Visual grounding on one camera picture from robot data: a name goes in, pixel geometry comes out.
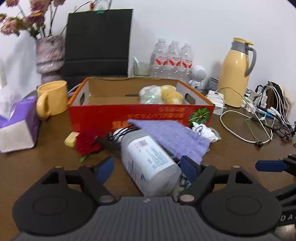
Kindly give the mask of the red artificial rose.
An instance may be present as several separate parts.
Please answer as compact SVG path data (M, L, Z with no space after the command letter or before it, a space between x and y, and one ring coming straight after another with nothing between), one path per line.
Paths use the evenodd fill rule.
M80 133L76 137L75 150L80 155L80 162L84 160L91 154L99 152L102 146L97 140L97 136Z

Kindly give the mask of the purple knitted cloth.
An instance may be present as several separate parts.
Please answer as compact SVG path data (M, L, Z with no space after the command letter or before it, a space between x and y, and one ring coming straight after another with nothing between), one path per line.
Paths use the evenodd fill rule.
M210 140L175 120L129 119L127 122L145 131L178 159L188 156L200 164L210 146Z

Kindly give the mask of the white plastic wrapper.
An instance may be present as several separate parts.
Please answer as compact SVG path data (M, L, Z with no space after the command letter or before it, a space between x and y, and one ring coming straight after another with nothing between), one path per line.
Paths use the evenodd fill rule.
M197 133L199 136L204 137L210 141L210 143L221 140L219 133L211 127L207 127L205 124L193 122L192 131Z

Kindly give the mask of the white plastic bottle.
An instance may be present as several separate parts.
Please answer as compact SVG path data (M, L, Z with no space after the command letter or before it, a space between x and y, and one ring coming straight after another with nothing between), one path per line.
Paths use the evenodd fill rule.
M122 163L146 197L169 195L181 174L180 167L144 130L121 139Z

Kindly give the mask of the power strip with plugs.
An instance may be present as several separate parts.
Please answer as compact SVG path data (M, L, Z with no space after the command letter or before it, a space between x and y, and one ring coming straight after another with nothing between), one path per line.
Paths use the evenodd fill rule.
M255 90L247 89L241 107L254 115L251 120L289 141L295 136L295 122L288 120L294 103L287 91L269 81Z

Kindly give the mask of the red cardboard box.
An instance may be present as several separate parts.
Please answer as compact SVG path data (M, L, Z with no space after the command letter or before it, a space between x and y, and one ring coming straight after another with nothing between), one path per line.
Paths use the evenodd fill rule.
M173 85L183 95L182 104L141 104L139 92L151 85ZM69 99L68 111L74 132L104 137L128 125L128 120L174 120L184 126L191 119L208 124L214 104L180 80L155 78L88 77Z

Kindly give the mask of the yellow mug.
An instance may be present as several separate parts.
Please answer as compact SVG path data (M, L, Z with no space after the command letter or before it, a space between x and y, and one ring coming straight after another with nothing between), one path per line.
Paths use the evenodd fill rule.
M48 82L37 88L36 112L39 118L47 119L67 110L67 82L58 80Z

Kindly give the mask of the small grey jar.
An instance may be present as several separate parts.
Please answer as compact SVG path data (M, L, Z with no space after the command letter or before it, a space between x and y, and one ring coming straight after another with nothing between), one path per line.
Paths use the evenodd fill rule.
M218 88L218 83L219 83L219 79L218 78L210 77L209 80L208 80L208 82L207 82L206 89L208 91L209 90L216 91L217 88Z

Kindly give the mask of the purple tissue pack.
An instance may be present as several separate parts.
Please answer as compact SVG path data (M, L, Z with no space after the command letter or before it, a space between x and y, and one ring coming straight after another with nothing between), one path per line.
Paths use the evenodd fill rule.
M22 98L9 85L1 88L1 153L35 146L39 130L36 103L35 95Z

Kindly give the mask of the white toy robot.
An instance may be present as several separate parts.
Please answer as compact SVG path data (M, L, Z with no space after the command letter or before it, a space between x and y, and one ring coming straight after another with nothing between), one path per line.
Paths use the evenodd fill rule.
M197 90L203 89L203 80L207 77L206 70L201 65L194 65L190 74L188 84Z

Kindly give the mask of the yellow thermos jug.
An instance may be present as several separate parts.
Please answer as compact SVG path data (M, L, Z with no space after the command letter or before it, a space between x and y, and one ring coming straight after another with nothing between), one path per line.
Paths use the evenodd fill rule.
M240 108L253 71L257 52L253 43L242 38L234 38L232 46L226 55L219 77L217 92L224 95L225 104Z

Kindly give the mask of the water bottle right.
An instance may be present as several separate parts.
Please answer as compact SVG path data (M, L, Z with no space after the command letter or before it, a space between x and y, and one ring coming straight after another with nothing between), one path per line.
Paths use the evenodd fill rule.
M193 65L193 54L191 45L185 43L181 49L181 65L180 65L180 75L181 80L188 82L190 80L190 74Z

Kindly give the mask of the water bottle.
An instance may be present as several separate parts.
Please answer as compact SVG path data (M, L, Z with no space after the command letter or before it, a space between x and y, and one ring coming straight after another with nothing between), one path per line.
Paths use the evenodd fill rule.
M191 45L185 43L181 49L181 65L180 65L180 75L181 80L188 82L190 80L190 74L193 65L193 54Z
M150 75L153 78L165 76L166 65L168 63L166 39L158 38L158 42L151 54Z
M168 47L168 78L171 79L179 79L180 72L179 72L179 66L181 63L181 54L180 54L180 48L179 48L179 42L172 40L171 44Z

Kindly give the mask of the water bottle middle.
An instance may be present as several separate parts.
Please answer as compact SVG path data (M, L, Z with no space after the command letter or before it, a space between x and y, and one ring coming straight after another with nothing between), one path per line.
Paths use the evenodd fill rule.
M180 54L180 48L179 48L179 42L172 40L171 44L168 47L168 78L171 79L179 79L180 72L179 72L179 66L181 63L181 54Z

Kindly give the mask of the glass cup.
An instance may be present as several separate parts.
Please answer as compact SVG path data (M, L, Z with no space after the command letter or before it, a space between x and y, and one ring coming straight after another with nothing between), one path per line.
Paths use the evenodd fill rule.
M134 76L148 77L150 76L149 64L138 61L137 57L133 56L132 71Z

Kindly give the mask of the water bottle left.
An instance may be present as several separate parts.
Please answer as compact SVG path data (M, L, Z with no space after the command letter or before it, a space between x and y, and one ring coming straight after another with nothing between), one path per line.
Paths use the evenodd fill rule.
M158 38L158 42L151 54L150 75L153 78L165 76L166 65L168 63L166 39Z

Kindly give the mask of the black paper bag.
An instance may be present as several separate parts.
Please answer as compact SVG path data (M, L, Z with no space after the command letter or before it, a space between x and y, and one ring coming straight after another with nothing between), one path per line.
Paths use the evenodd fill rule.
M126 77L132 9L68 16L62 77L72 89L87 77Z

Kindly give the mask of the dried pink flowers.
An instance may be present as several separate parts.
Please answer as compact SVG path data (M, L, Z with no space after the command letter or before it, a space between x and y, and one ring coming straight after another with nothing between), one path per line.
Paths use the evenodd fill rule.
M64 0L34 0L29 1L30 13L25 11L20 5L19 0L1 1L7 8L18 8L19 13L16 16L8 16L1 13L1 33L6 36L19 36L22 31L29 33L34 39L52 36L52 26L57 13L57 9L65 3ZM45 33L45 14L50 12L49 33Z

